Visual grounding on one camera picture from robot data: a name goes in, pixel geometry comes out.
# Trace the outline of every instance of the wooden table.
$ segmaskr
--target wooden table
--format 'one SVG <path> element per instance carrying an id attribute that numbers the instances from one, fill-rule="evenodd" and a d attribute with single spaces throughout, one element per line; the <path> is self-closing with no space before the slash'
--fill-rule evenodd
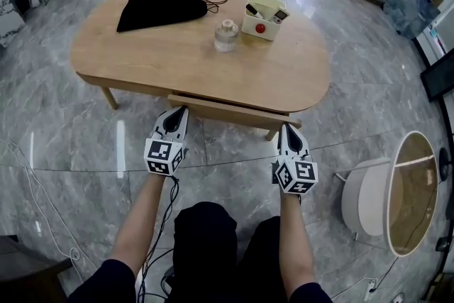
<path id="1" fill-rule="evenodd" d="M 105 0 L 94 9 L 70 53 L 76 73 L 100 86 L 114 109 L 109 88 L 153 94 L 200 117 L 270 130 L 271 140 L 284 122 L 300 127 L 289 113 L 313 106 L 328 90 L 324 39 L 298 11 L 290 9 L 273 42 L 240 32 L 236 49 L 220 53 L 216 24 L 229 18 L 240 26 L 247 0 L 228 0 L 195 21 L 117 33 L 127 3 Z"/>

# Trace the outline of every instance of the red button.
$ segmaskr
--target red button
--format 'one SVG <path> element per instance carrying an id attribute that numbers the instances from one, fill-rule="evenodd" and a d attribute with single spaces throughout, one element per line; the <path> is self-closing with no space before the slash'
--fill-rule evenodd
<path id="1" fill-rule="evenodd" d="M 261 34 L 261 33 L 264 33 L 265 30 L 266 30 L 265 24 L 259 23 L 259 24 L 257 24 L 257 25 L 255 26 L 255 31 L 256 31 L 257 33 L 260 33 L 260 34 Z"/>

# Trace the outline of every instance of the power strip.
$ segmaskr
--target power strip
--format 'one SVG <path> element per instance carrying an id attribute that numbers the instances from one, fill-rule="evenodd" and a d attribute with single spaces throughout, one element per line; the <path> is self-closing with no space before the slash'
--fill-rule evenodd
<path id="1" fill-rule="evenodd" d="M 371 281 L 368 282 L 368 284 L 366 286 L 366 291 L 364 293 L 364 297 L 362 299 L 363 302 L 368 302 L 368 301 L 370 301 L 372 299 L 375 291 L 371 292 L 371 290 L 376 288 L 377 285 L 378 285 L 378 279 L 377 278 L 372 279 Z"/>

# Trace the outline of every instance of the white box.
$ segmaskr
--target white box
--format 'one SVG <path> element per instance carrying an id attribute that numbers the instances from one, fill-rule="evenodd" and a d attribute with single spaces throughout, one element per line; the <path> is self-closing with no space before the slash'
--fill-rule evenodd
<path id="1" fill-rule="evenodd" d="M 282 0 L 248 0 L 248 4 L 251 4 L 265 19 L 272 18 L 279 7 L 286 9 L 287 6 Z M 254 17 L 253 14 L 245 8 L 241 31 L 264 39 L 274 40 L 281 25 L 266 21 L 265 19 Z M 258 24 L 265 26 L 265 32 L 258 33 L 255 30 L 255 27 Z"/>

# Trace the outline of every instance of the person's arm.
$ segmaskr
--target person's arm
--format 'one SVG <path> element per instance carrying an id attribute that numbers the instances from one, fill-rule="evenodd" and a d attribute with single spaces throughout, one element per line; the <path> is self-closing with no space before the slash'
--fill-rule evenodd
<path id="1" fill-rule="evenodd" d="M 287 298 L 302 285 L 316 282 L 314 256 L 296 194 L 281 191 L 279 266 Z"/>
<path id="2" fill-rule="evenodd" d="M 151 174 L 118 230 L 110 259 L 125 263 L 137 277 L 155 229 L 156 213 L 165 176 Z"/>

